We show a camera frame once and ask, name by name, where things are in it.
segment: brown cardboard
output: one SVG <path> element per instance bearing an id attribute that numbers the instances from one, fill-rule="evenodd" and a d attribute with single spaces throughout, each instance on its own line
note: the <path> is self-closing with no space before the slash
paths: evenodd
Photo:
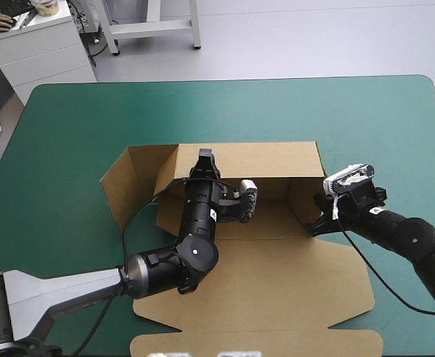
<path id="1" fill-rule="evenodd" d="M 222 179 L 253 179 L 257 210 L 246 225 L 218 224 L 219 263 L 197 291 L 137 300 L 135 311 L 183 332 L 137 337 L 133 357 L 259 350 L 266 356 L 380 356 L 373 331 L 328 329 L 372 309 L 367 270 L 348 246 L 311 238 L 301 222 L 320 214 L 312 196 L 324 171 L 314 142 L 129 147 L 102 180 L 120 227 L 134 209 L 187 177 L 199 149 L 212 149 Z M 159 199 L 157 224 L 176 234 L 184 191 Z"/>

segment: wire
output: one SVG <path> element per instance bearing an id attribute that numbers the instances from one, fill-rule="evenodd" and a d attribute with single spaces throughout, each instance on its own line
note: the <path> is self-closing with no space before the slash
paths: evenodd
<path id="1" fill-rule="evenodd" d="M 173 189 L 174 187 L 180 186 L 182 184 L 185 184 L 186 182 L 195 182 L 195 181 L 206 181 L 206 182 L 216 182 L 217 184 L 223 184 L 224 186 L 227 186 L 231 188 L 234 191 L 238 191 L 234 186 L 231 184 L 228 184 L 227 182 L 223 182 L 220 180 L 215 180 L 213 178 L 183 178 L 181 181 L 175 182 L 174 184 L 170 184 L 169 186 L 165 187 L 161 191 L 158 191 L 151 199 L 148 199 L 146 202 L 144 202 L 140 207 L 138 207 L 135 212 L 126 220 L 123 230 L 121 233 L 121 248 L 123 250 L 123 267 L 126 271 L 126 260 L 128 259 L 128 253 L 126 250 L 126 229 L 128 228 L 129 223 L 135 218 L 135 216 L 138 214 L 140 210 L 142 210 L 145 206 L 147 206 L 150 203 L 153 203 L 160 195 L 163 193 L 166 193 L 167 191 Z"/>
<path id="2" fill-rule="evenodd" d="M 80 16 L 80 12 L 78 10 L 78 7 L 71 1 L 71 0 L 67 0 L 67 2 L 74 7 L 75 11 L 77 12 L 77 18 L 80 21 L 80 25 L 82 26 L 82 32 L 83 32 L 83 36 L 85 36 L 85 26 L 83 25 L 83 21 L 82 21 L 82 16 Z M 96 67 L 97 63 L 95 62 L 95 60 L 93 59 L 93 57 L 90 54 L 90 47 L 88 46 L 88 43 L 86 41 L 86 39 L 82 39 L 82 43 L 83 46 L 85 47 L 86 53 L 88 55 L 88 58 L 90 59 L 91 64 Z"/>
<path id="3" fill-rule="evenodd" d="M 103 46 L 103 48 L 101 50 L 99 50 L 96 54 L 91 54 L 90 57 L 96 57 L 99 54 L 101 54 L 106 48 L 108 47 L 108 43 L 106 45 Z"/>
<path id="4" fill-rule="evenodd" d="M 339 228 L 341 229 L 341 233 L 346 237 L 346 239 L 348 239 L 348 241 L 352 245 L 352 247 L 358 252 L 359 256 L 366 263 L 367 267 L 374 273 L 374 275 L 379 279 L 379 281 L 382 283 L 382 285 L 384 285 L 385 288 L 387 290 L 389 290 L 389 292 L 397 298 L 397 300 L 399 300 L 406 307 L 408 307 L 409 309 L 411 309 L 411 310 L 413 310 L 415 312 L 418 312 L 418 313 L 424 314 L 424 315 L 435 316 L 435 312 L 434 311 L 428 311 L 428 310 L 420 309 L 418 307 L 410 305 L 406 300 L 404 300 L 401 297 L 401 295 L 399 295 L 393 288 L 391 288 L 389 286 L 389 284 L 387 284 L 386 281 L 383 279 L 383 277 L 376 271 L 376 269 L 373 267 L 373 265 L 370 263 L 370 261 L 364 256 L 364 254 L 361 251 L 361 249 L 358 248 L 358 246 L 354 243 L 354 241 L 351 239 L 351 237 L 348 235 L 348 233 L 346 233 L 346 231 L 343 228 L 343 225 L 341 224 L 341 221 L 339 219 L 336 219 L 336 222 L 338 223 Z"/>
<path id="5" fill-rule="evenodd" d="M 86 336 L 85 340 L 82 342 L 82 344 L 70 355 L 70 357 L 77 357 L 77 355 L 82 352 L 82 350 L 86 347 L 86 345 L 90 342 L 91 338 L 93 337 L 93 334 L 97 331 L 99 325 L 101 324 L 101 321 L 105 317 L 106 313 L 108 312 L 108 308 L 112 304 L 113 300 L 115 299 L 116 295 L 118 294 L 118 291 L 120 290 L 121 285 L 116 285 L 115 290 L 113 290 L 112 294 L 110 295 L 108 301 L 106 301 L 105 307 L 103 307 L 102 312 L 100 313 L 100 316 L 98 316 L 97 321 L 95 322 L 95 325 L 91 328 L 90 332 Z"/>

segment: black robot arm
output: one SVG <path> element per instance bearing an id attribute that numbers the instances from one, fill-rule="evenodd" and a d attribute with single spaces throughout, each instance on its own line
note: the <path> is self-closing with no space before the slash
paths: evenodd
<path id="1" fill-rule="evenodd" d="M 219 260 L 216 222 L 248 222 L 257 187 L 243 180 L 239 192 L 230 190 L 209 149 L 200 150 L 184 183 L 184 212 L 173 246 L 133 254 L 124 266 L 62 277 L 0 272 L 0 357 L 59 355 L 60 348 L 43 346 L 54 321 L 116 295 L 139 299 L 175 288 L 194 291 Z"/>
<path id="2" fill-rule="evenodd" d="M 323 215 L 307 224 L 312 236 L 353 231 L 408 259 L 435 300 L 435 227 L 421 218 L 386 210 L 383 188 L 373 184 L 370 165 L 351 165 L 327 178 L 326 195 L 315 197 Z"/>

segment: drawer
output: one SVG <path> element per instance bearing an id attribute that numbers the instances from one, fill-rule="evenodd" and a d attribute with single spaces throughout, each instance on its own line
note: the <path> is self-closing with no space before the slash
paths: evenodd
<path id="1" fill-rule="evenodd" d="M 95 83 L 97 80 L 95 79 L 95 75 L 90 67 L 87 65 L 82 68 L 76 68 L 72 71 L 68 71 L 61 74 L 56 74 L 52 77 L 42 78 L 41 80 L 36 80 L 33 82 L 22 84 L 21 86 L 14 87 L 14 91 L 16 91 L 19 99 L 26 104 L 30 93 L 32 93 L 33 89 L 41 84 L 48 83 Z"/>
<path id="2" fill-rule="evenodd" d="M 1 66 L 9 83 L 19 86 L 44 77 L 71 71 L 72 69 L 90 66 L 88 57 L 82 44 L 63 48 L 58 51 L 41 54 L 22 61 L 8 63 Z"/>
<path id="3" fill-rule="evenodd" d="M 0 65 L 81 43 L 72 21 L 0 39 Z"/>

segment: green table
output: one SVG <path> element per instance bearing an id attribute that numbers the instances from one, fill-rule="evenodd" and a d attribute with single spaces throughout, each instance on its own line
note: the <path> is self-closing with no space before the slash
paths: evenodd
<path id="1" fill-rule="evenodd" d="M 328 173 L 371 163 L 391 209 L 435 224 L 435 89 L 427 77 L 40 86 L 0 163 L 0 269 L 47 277 L 120 263 L 99 180 L 127 145 L 310 140 Z M 155 211 L 135 220 L 129 251 L 168 243 Z M 435 309 L 405 260 L 356 241 L 397 291 Z M 435 318 L 407 310 L 371 278 L 376 307 L 336 328 L 379 331 L 385 354 L 435 354 Z M 62 319 L 47 342 L 71 352 L 100 310 Z M 158 331 L 122 297 L 83 354 L 126 355 L 133 336 Z"/>

